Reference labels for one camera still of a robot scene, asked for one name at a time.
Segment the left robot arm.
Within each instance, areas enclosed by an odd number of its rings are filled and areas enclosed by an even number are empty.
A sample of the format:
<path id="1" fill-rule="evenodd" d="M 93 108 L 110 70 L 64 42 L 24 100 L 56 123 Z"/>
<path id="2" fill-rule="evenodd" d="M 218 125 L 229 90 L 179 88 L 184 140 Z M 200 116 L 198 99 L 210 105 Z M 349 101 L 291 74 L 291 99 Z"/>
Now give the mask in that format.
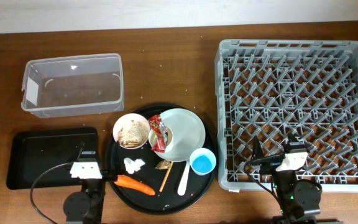
<path id="1" fill-rule="evenodd" d="M 99 168 L 99 154 L 79 145 L 79 153 L 70 167 L 71 178 L 80 181 L 81 190 L 70 194 L 63 204 L 67 223 L 101 223 L 105 181 Z"/>

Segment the pink bowl with food scraps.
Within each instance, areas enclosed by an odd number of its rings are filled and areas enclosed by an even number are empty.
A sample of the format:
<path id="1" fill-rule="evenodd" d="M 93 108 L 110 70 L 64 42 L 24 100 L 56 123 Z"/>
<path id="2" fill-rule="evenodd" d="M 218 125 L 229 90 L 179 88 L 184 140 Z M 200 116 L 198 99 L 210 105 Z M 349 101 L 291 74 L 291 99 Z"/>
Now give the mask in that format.
<path id="1" fill-rule="evenodd" d="M 112 135 L 124 149 L 141 148 L 148 139 L 150 125 L 147 119 L 137 113 L 121 116 L 114 124 Z"/>

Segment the white tissue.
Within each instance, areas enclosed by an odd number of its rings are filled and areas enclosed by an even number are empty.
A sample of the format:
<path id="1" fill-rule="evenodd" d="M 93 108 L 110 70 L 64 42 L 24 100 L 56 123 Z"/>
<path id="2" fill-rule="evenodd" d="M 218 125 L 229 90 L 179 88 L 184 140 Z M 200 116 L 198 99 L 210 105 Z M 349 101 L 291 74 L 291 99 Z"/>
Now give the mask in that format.
<path id="1" fill-rule="evenodd" d="M 141 170 L 141 167 L 144 165 L 145 162 L 142 159 L 136 159 L 134 161 L 128 157 L 124 159 L 124 166 L 128 174 L 133 174 L 135 172 L 138 172 L 139 170 Z"/>

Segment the red snack wrapper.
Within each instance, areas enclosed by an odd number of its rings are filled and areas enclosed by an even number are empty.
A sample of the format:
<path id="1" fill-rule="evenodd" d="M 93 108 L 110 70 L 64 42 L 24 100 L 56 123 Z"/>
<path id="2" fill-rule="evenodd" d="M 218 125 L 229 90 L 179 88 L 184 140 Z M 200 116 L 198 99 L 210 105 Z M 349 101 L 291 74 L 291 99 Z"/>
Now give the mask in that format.
<path id="1" fill-rule="evenodd" d="M 149 119 L 149 125 L 156 136 L 156 140 L 152 144 L 152 150 L 155 152 L 165 152 L 167 148 L 168 131 L 161 116 L 159 114 L 152 116 Z"/>

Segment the blue cup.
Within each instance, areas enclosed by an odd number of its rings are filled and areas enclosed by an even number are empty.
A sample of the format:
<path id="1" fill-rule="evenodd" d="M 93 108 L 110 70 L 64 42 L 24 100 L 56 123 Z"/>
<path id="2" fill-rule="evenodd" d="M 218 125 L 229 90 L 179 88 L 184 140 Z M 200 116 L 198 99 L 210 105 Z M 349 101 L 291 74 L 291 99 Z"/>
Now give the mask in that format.
<path id="1" fill-rule="evenodd" d="M 190 156 L 190 166 L 197 175 L 209 174 L 216 164 L 215 154 L 207 148 L 196 149 Z"/>

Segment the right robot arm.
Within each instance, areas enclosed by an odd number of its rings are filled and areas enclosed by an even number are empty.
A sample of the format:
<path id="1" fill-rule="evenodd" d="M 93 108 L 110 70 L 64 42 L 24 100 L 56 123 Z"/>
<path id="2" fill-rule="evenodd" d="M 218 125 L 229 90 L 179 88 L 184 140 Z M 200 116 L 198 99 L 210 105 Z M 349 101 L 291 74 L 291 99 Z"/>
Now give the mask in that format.
<path id="1" fill-rule="evenodd" d="M 278 202 L 281 215 L 272 218 L 272 223 L 316 223 L 315 216 L 321 213 L 322 186 L 308 179 L 298 179 L 296 171 L 306 164 L 306 144 L 289 134 L 283 143 L 284 151 L 264 156 L 258 138 L 253 138 L 250 164 L 260 167 L 261 175 L 271 175 L 270 193 Z"/>

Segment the wooden chopstick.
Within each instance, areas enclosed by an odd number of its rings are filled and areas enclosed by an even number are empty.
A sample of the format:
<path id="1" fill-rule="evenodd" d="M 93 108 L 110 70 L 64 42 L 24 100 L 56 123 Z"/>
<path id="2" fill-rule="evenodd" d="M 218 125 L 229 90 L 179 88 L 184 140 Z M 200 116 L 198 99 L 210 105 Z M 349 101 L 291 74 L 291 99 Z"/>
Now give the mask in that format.
<path id="1" fill-rule="evenodd" d="M 166 171 L 165 177 L 164 177 L 164 179 L 163 179 L 163 181 L 162 181 L 162 184 L 161 184 L 161 186 L 160 186 L 160 188 L 159 188 L 159 192 L 162 192 L 162 191 L 163 191 L 164 186 L 165 186 L 165 184 L 166 184 L 166 182 L 167 182 L 168 176 L 169 176 L 169 174 L 170 174 L 170 171 L 171 171 L 171 169 L 172 169 L 172 167 L 173 167 L 173 164 L 174 164 L 174 162 L 170 162 L 170 165 L 169 165 L 169 167 L 168 167 L 168 169 L 167 169 L 167 171 Z"/>

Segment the grey plate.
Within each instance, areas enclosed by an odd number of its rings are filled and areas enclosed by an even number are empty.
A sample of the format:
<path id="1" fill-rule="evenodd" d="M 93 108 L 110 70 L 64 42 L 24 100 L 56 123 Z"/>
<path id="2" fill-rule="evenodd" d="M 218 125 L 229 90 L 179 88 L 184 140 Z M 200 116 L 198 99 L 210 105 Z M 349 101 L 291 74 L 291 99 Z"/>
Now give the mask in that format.
<path id="1" fill-rule="evenodd" d="M 168 152 L 156 152 L 160 158 L 183 162 L 191 153 L 202 148 L 206 131 L 201 119 L 190 110 L 174 108 L 160 114 L 163 123 L 173 132 L 173 147 Z"/>

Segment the white cup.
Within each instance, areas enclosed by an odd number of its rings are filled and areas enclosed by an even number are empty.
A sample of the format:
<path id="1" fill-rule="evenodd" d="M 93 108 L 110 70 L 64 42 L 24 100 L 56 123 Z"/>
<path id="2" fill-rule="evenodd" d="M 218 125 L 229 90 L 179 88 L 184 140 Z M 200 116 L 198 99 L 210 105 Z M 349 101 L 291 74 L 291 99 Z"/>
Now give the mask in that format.
<path id="1" fill-rule="evenodd" d="M 167 146 L 166 146 L 165 150 L 161 151 L 161 150 L 153 149 L 153 151 L 160 152 L 160 153 L 163 153 L 163 154 L 168 153 L 169 151 L 171 151 L 172 148 L 173 148 L 173 132 L 168 126 L 167 126 L 167 137 L 168 137 L 168 142 L 167 142 Z M 154 147 L 156 142 L 157 142 L 157 135 L 155 134 L 154 130 L 151 130 L 149 132 L 148 140 L 149 140 L 150 146 Z"/>

